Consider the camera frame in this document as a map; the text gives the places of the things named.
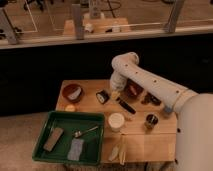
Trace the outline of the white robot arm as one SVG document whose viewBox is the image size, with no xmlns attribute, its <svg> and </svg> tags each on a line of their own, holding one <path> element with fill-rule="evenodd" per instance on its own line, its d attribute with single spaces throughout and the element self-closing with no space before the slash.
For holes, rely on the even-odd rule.
<svg viewBox="0 0 213 171">
<path fill-rule="evenodd" d="M 110 88 L 123 91 L 131 79 L 177 114 L 176 171 L 213 171 L 213 94 L 197 93 L 138 64 L 135 52 L 114 57 Z"/>
</svg>

